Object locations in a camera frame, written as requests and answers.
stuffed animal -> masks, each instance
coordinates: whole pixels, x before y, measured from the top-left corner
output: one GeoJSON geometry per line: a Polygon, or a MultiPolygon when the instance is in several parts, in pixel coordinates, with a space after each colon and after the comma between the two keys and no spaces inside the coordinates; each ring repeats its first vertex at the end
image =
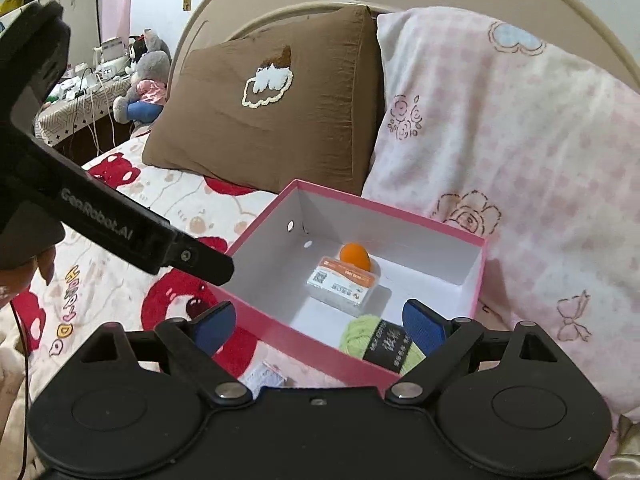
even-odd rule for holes
{"type": "Polygon", "coordinates": [[[144,34],[141,36],[129,36],[129,57],[131,58],[131,64],[124,69],[127,75],[131,75],[136,71],[136,66],[140,58],[145,54],[146,43],[144,34]]]}
{"type": "Polygon", "coordinates": [[[146,54],[140,57],[131,75],[131,88],[124,97],[113,102],[113,117],[117,122],[152,123],[166,103],[166,85],[171,68],[169,49],[151,29],[144,33],[146,54]]]}

green yarn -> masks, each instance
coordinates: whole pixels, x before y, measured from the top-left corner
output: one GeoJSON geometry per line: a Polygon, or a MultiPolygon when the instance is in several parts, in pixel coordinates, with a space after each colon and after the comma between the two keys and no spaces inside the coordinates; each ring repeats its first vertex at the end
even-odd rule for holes
{"type": "MultiPolygon", "coordinates": [[[[371,340],[371,336],[378,327],[378,323],[380,323],[380,318],[378,316],[372,316],[371,314],[365,314],[351,321],[340,338],[340,346],[338,347],[340,351],[352,357],[362,359],[371,340]]],[[[424,354],[415,343],[411,343],[409,353],[400,369],[400,375],[404,375],[410,371],[423,359],[424,354]]]]}

brown pillow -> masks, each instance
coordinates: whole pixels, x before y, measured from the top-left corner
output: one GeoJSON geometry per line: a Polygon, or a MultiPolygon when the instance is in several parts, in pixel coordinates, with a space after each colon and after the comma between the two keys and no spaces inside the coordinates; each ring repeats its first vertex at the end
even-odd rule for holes
{"type": "Polygon", "coordinates": [[[300,178],[360,194],[381,84],[367,7],[195,50],[142,161],[276,193],[300,178]]]}

orange ball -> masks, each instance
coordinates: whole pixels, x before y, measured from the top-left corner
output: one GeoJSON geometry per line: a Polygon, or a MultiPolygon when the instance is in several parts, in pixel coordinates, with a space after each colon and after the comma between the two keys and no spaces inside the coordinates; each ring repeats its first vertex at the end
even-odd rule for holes
{"type": "Polygon", "coordinates": [[[371,272],[371,259],[366,249],[360,244],[344,244],[340,249],[340,260],[346,264],[371,272]]]}

open box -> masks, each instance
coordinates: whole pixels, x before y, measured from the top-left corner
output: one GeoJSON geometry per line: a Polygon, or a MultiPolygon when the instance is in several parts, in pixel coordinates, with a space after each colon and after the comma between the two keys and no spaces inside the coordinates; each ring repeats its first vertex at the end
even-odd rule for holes
{"type": "Polygon", "coordinates": [[[484,240],[469,232],[308,182],[289,184],[229,248],[236,272],[222,288],[238,326],[348,386],[384,389],[398,375],[337,347],[354,317],[309,296],[306,280],[323,256],[363,245],[378,286],[366,314],[402,325],[415,298],[441,316],[473,317],[484,240]]]}

